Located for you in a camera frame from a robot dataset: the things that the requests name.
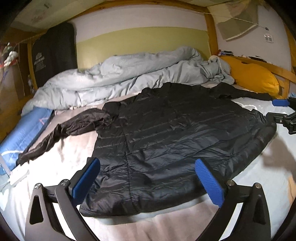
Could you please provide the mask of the black hanging banner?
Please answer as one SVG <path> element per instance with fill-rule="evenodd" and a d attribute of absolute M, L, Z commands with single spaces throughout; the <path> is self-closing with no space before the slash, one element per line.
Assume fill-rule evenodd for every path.
<path fill-rule="evenodd" d="M 78 67 L 75 43 L 76 32 L 71 23 L 56 25 L 35 41 L 32 62 L 38 88 L 58 73 Z"/>

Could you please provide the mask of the grey rumpled duvet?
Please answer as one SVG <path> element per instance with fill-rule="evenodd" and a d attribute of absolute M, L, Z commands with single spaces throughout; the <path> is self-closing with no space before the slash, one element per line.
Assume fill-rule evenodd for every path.
<path fill-rule="evenodd" d="M 205 61 L 188 46 L 174 51 L 112 56 L 90 69 L 70 69 L 50 78 L 25 104 L 22 115 L 33 108 L 63 110 L 103 103 L 147 87 L 158 88 L 166 82 L 233 85 L 230 72 L 229 64 L 218 56 Z"/>

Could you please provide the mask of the hanging checked cloth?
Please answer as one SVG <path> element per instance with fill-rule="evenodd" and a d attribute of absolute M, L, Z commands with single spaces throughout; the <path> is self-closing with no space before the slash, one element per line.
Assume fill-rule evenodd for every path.
<path fill-rule="evenodd" d="M 235 39 L 258 25 L 258 4 L 234 1 L 210 8 L 216 27 L 226 41 Z"/>

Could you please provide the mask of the wooden bed frame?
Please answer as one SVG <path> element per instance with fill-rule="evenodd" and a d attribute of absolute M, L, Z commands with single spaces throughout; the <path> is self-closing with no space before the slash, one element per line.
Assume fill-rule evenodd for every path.
<path fill-rule="evenodd" d="M 166 7 L 196 14 L 199 20 L 190 22 L 186 18 L 182 24 L 181 19 L 174 16 L 169 23 L 176 28 L 205 31 L 207 51 L 211 54 L 218 52 L 217 31 L 209 9 L 186 1 L 31 1 L 22 10 L 1 16 L 1 41 L 33 43 L 46 30 L 62 22 L 77 20 L 91 13 L 101 13 L 106 9 L 130 9 L 133 6 Z"/>

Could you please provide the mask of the white wall socket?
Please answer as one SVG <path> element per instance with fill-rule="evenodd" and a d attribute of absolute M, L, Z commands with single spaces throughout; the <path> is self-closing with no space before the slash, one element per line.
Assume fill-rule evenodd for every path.
<path fill-rule="evenodd" d="M 268 43 L 273 43 L 273 37 L 270 34 L 264 34 L 264 39 Z"/>

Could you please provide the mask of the blue pillow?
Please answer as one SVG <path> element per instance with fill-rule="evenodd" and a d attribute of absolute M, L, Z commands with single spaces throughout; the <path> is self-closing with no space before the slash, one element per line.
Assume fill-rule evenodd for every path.
<path fill-rule="evenodd" d="M 10 174 L 16 167 L 19 154 L 29 149 L 46 129 L 54 111 L 48 108 L 33 108 L 21 117 L 12 132 L 1 143 L 1 175 Z"/>

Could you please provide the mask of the white plush toy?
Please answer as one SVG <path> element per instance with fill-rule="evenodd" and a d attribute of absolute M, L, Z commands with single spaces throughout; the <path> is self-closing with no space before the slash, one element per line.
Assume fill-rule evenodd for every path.
<path fill-rule="evenodd" d="M 2 51 L 1 60 L 3 67 L 9 66 L 18 56 L 18 53 L 14 50 L 14 47 L 7 45 Z"/>

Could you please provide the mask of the yellow pillow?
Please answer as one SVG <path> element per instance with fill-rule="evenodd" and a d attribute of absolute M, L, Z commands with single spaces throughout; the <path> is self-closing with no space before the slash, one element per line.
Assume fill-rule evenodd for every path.
<path fill-rule="evenodd" d="M 266 68 L 253 63 L 244 63 L 231 56 L 222 56 L 231 69 L 231 76 L 237 85 L 257 93 L 277 96 L 280 84 L 277 78 Z"/>

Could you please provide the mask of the black puffer jacket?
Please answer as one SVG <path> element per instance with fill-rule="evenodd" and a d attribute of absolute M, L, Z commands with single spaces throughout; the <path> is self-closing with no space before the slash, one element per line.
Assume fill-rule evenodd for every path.
<path fill-rule="evenodd" d="M 271 100 L 220 83 L 165 83 L 136 96 L 90 108 L 58 124 L 17 163 L 34 160 L 62 138 L 95 131 L 92 156 L 101 168 L 80 212 L 109 217 L 154 212 L 203 195 L 194 164 L 197 159 L 225 178 L 243 171 L 266 147 L 276 123 L 234 99 Z"/>

